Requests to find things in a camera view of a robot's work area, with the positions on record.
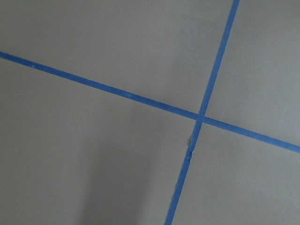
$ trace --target diagonal blue stripe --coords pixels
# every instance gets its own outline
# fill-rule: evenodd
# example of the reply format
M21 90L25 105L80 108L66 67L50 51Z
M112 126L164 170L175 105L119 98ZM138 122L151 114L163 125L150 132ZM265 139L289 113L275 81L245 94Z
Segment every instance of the diagonal blue stripe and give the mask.
M211 94L213 91L213 87L216 82L216 78L217 78L217 75L218 75L218 72L220 69L220 65L221 65L222 58L223 58L225 48L227 45L227 41L228 41L228 38L230 35L230 31L233 26L233 21L234 21L235 15L236 15L236 11L238 9L238 5L239 5L239 0L234 0L232 3L232 6L231 6L231 10L230 10L228 19L227 19L227 23L226 23L225 30L224 30L224 33L223 33L223 36L221 39L221 43L220 43L220 46L219 46L219 49L217 52L217 56L216 56L216 59L215 59L215 62L214 62L214 65L213 65L213 68L212 68L212 71L210 74L210 79L208 81L208 84L207 84L207 87L205 90L205 94L204 94L204 97L203 97L203 100L201 103L200 111L199 111L198 117L196 119L195 127L194 127L194 130L192 133L192 141L187 149L185 158L183 160L182 168L181 168L178 180L177 180L173 198L172 198L172 201L171 201L171 204L170 204L170 207L169 207L166 219L165 219L165 225L171 225L174 215L175 215L175 211L176 211L178 201L179 201L179 198L180 198L180 195L182 192L184 181L185 181L187 173L188 173L190 160L192 158L192 154L193 154L193 151L194 151L196 143L197 143L197 139L198 139L198 136L199 136L199 133L201 130L201 126L203 124L203 119L204 119L204 116L205 116L205 113L206 113L206 110L207 110L207 107L208 107L208 104L210 101L210 97L211 97Z
M119 95L119 96L122 96L122 97L125 97L125 98L129 98L131 100L134 100L134 101L137 101L137 102L140 102L140 103L144 103L146 105L151 105L155 108L166 110L168 112L172 112L174 114L178 114L180 116L184 116L184 117L187 117L187 118L190 118L190 119L193 119L193 120L195 120L197 118L197 114L194 113L194 112L189 112L187 110L180 109L180 108L177 108L175 106L168 105L168 104L165 104L165 103L162 103L162 102L158 102L158 101L152 100L152 99L147 98L147 97L139 96L139 95L133 94L133 93L128 92L128 91L117 89L117 88L114 88L114 87L111 87L111 86L108 86L108 85L105 85L105 84L102 84L102 83L98 83L96 81L92 81L92 80L89 80L89 79L86 79L86 78L83 78L83 77L80 77L80 76L76 76L76 75L73 75L73 74L58 70L58 69L54 69L52 67L48 67L48 66L36 63L36 62L32 62L32 61L29 61L29 60L26 60L26 59L22 59L22 58L19 58L17 56L7 54L5 52L0 52L0 58L6 59L6 60L9 60L9 61L12 61L12 62L16 62L16 63L22 64L24 66L28 66L28 67L31 67L31 68L34 68L34 69L38 69L38 70L41 70L41 71L44 71L44 72L47 72L47 73L50 73L50 74L53 74L53 75L56 75L56 76L60 76L60 77L63 77L65 79L68 79L68 80L71 80L71 81L75 81L75 82L78 82L78 83L81 83L81 84L85 84L85 85L93 87L93 88L97 88L97 89L100 89L100 90L103 90L103 91L107 91L107 92L110 92L110 93L115 94L115 95Z
M203 122L207 123L209 125L224 129L224 130L228 130L228 131L231 131L231 132L234 132L234 133L246 136L246 137L251 137L253 139L256 139L256 140L259 140L262 142L266 142L266 143L269 143L269 144L272 144L272 145L275 145L275 146L278 146L278 147L281 147L284 149L288 149L288 150L300 153L300 146L290 144L288 142L284 142L284 141L278 140L273 137L269 137L269 136L262 135L262 134L259 134L259 133L256 133L256 132L253 132L250 130L246 130L246 129L243 129L243 128L240 128L240 127L228 124L228 123L214 120L209 117L204 117Z

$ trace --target gray floor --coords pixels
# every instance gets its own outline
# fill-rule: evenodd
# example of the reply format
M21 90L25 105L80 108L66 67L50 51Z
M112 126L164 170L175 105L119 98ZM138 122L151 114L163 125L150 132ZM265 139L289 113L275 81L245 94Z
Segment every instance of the gray floor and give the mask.
M0 51L197 113L232 1L8 1ZM300 2L242 0L207 116L300 145ZM0 59L0 224L163 224L195 121ZM298 225L300 154L204 125L173 224Z

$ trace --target gray surface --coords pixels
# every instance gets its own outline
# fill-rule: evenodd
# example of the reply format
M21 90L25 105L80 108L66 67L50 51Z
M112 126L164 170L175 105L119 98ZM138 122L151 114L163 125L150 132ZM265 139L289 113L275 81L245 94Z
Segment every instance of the gray surface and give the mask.
M197 113L230 6L4 0L0 49Z
M174 225L298 225L300 154L204 125Z
M0 223L163 224L194 121L0 60Z
M241 1L207 115L300 145L300 1Z

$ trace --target concrete floor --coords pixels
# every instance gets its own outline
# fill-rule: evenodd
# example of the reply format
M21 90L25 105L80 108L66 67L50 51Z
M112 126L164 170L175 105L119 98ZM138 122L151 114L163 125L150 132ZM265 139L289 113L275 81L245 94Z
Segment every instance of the concrete floor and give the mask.
M8 1L0 51L198 113L232 1ZM300 2L241 0L206 115L300 145ZM195 120L0 59L0 224L164 224ZM203 125L174 225L298 225L300 154Z

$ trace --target blue tape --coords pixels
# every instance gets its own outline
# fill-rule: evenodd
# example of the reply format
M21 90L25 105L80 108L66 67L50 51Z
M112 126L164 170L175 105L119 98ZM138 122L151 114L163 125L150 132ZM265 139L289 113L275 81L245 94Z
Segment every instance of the blue tape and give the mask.
M266 142L268 144L272 144L272 145L275 145L275 146L278 146L278 147L281 147L281 148L284 148L287 150L291 150L291 151L300 153L300 146L290 144L288 142L284 142L284 141L275 139L273 137L269 137L269 136L262 135L262 134L259 134L259 133L256 133L256 132L253 132L250 130L246 130L246 129L243 129L243 128L240 128L240 127L228 124L228 123L214 120L209 117L205 117L203 122L207 123L209 125L224 129L224 130L228 130L228 131L231 131L231 132L234 132L234 133L246 136L246 137L250 137L250 138L262 141L262 142Z
M191 144L189 145L189 147L187 149L187 152L186 152L183 164L182 164L182 168L181 168L178 180L177 180L173 198L172 198L169 210L168 210L168 214L165 219L165 225L171 225L174 215L175 215L175 211L176 211L178 201L179 201L179 198L180 198L180 195L182 192L184 181L185 181L187 173L188 173L190 160L192 158L192 154L193 154L193 151L194 151L196 143L197 143L197 139L198 139L198 136L199 136L199 133L201 130L201 126L203 124L203 119L204 119L208 104L210 102L210 97L211 97L211 94L212 94L212 91L213 91L213 88L214 88L214 85L216 82L216 78L217 78L217 75L218 75L218 72L220 69L220 65L221 65L222 58L223 58L225 48L227 45L227 41L228 41L228 38L230 35L230 31L233 26L233 21L234 21L235 15L236 15L236 11L238 9L239 2L240 2L240 0L234 0L232 3L232 6L231 6L231 10L230 10L230 13L229 13L229 16L227 19L227 23L226 23L225 30L224 30L224 33L223 33L223 36L221 39L221 43L220 43L220 46L219 46L219 49L217 52L217 56L216 56L216 59L215 59L215 62L214 62L214 65L213 65L213 68L212 68L212 71L210 74L210 79L208 81L208 84L207 84L207 87L205 90L205 94L203 96L203 100L201 103L201 107L199 110L199 114L196 119L195 127L193 129Z
M60 76L62 78L65 78L65 79L68 79L68 80L71 80L71 81L75 81L75 82L78 82L78 83L81 83L81 84L85 84L87 86L97 88L97 89L100 89L100 90L103 90L103 91L106 91L106 92L109 92L109 93L112 93L112 94L115 94L115 95L119 95L119 96L122 96L122 97L125 97L125 98L129 98L131 100L134 100L134 101L137 101L137 102L140 102L140 103L144 103L146 105L151 105L155 108L166 110L168 112L172 112L174 114L178 114L180 116L184 116L184 117L187 117L187 118L190 118L190 119L193 119L193 120L196 120L197 116L198 116L198 114L196 114L194 112L189 112L187 110L180 109L180 108L177 108L175 106L168 105L168 104L165 104L165 103L162 103L162 102L158 102L158 101L152 100L150 98L142 97L142 96L133 94L133 93L128 92L128 91L117 89L117 88L114 88L114 87L111 87L111 86L108 86L108 85L105 85L105 84L102 84L102 83L98 83L96 81L88 80L88 79L80 77L80 76L69 74L67 72L64 72L64 71L61 71L61 70L58 70L58 69L54 69L52 67L48 67L48 66L36 63L36 62L25 60L25 59L7 54L5 52L0 52L0 58L6 59L6 60L9 60L9 61L12 61L12 62L16 62L16 63L22 64L24 66L28 66L28 67L31 67L31 68L34 68L34 69L38 69L38 70L41 70L41 71L44 71L46 73L50 73L50 74L53 74L53 75L56 75L56 76Z

